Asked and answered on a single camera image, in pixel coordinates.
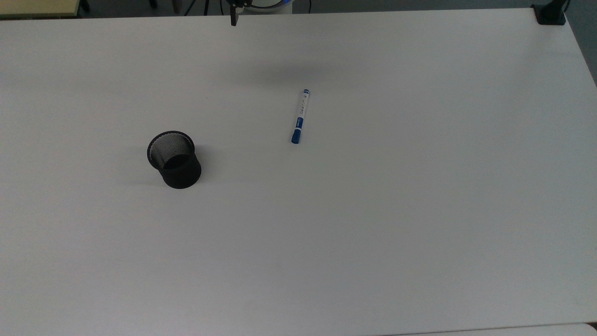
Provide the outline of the dark Franka gripper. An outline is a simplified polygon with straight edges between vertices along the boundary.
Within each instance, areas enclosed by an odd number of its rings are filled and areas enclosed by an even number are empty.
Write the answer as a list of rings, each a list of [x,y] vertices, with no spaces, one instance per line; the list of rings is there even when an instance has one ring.
[[[251,0],[227,0],[228,6],[230,6],[230,17],[231,17],[231,25],[236,26],[238,21],[239,13],[237,10],[239,8],[245,8],[251,6]]]

